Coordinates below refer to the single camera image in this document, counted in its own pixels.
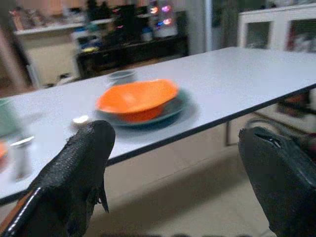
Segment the white countertop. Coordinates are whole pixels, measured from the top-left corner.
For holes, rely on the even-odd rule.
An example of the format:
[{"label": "white countertop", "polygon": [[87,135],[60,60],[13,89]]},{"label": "white countertop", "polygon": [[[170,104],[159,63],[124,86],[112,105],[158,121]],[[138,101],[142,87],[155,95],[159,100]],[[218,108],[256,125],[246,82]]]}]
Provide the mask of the white countertop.
[{"label": "white countertop", "polygon": [[[191,105],[169,126],[135,130],[115,127],[110,162],[143,153],[205,130],[316,86],[316,55],[261,49],[226,48],[135,69],[139,80],[171,79],[191,96]],[[108,88],[106,76],[13,96],[12,102],[30,134],[32,175],[18,183],[7,169],[0,174],[0,199],[22,191],[74,134],[73,118],[96,119],[95,101]]]}]

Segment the plate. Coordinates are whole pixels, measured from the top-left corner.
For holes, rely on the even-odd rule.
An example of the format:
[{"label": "plate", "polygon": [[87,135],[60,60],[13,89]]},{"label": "plate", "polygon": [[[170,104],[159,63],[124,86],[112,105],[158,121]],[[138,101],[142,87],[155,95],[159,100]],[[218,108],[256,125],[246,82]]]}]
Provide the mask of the plate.
[{"label": "plate", "polygon": [[161,114],[149,121],[142,121],[142,122],[126,122],[123,121],[119,116],[106,113],[104,111],[98,111],[102,119],[109,122],[112,126],[143,126],[143,125],[149,125],[154,124],[156,122],[160,122],[164,119],[170,118],[181,111],[183,111],[188,104],[190,97],[189,94],[181,89],[179,90],[178,95],[170,100],[169,102],[165,103],[164,108],[161,112]]}]

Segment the orange bowl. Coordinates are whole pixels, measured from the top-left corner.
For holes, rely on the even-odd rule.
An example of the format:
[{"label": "orange bowl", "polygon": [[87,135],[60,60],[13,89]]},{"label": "orange bowl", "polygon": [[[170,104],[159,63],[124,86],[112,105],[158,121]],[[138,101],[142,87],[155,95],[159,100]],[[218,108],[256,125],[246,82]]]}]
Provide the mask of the orange bowl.
[{"label": "orange bowl", "polygon": [[125,121],[148,121],[160,115],[163,104],[176,97],[178,91],[178,87],[166,79],[116,85],[97,100],[96,108]]},{"label": "orange bowl", "polygon": [[7,162],[7,148],[4,142],[0,141],[0,172],[4,169]]}]

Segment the black fabric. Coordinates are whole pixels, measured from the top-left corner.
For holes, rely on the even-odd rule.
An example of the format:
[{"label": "black fabric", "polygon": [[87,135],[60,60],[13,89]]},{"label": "black fabric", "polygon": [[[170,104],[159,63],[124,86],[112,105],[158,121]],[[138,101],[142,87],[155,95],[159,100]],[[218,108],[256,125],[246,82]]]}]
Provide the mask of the black fabric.
[{"label": "black fabric", "polygon": [[26,202],[29,204],[22,207],[1,236],[38,236],[40,229],[51,225],[39,218],[44,210],[47,215],[58,216],[50,222],[63,227],[62,231],[51,230],[47,236],[58,236],[57,231],[60,236],[64,232],[82,236],[99,200],[108,211],[104,171],[114,141],[114,129],[105,121],[92,122],[79,130],[28,187],[27,193],[33,193]]},{"label": "black fabric", "polygon": [[292,140],[255,127],[239,133],[254,193],[278,237],[316,236],[316,166]]}]

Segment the glass door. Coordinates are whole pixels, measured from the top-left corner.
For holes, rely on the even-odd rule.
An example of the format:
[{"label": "glass door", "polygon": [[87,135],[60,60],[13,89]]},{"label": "glass door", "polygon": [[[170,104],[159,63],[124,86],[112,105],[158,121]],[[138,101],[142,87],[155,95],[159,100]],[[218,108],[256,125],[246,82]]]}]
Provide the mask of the glass door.
[{"label": "glass door", "polygon": [[269,48],[271,22],[248,23],[246,48]]}]

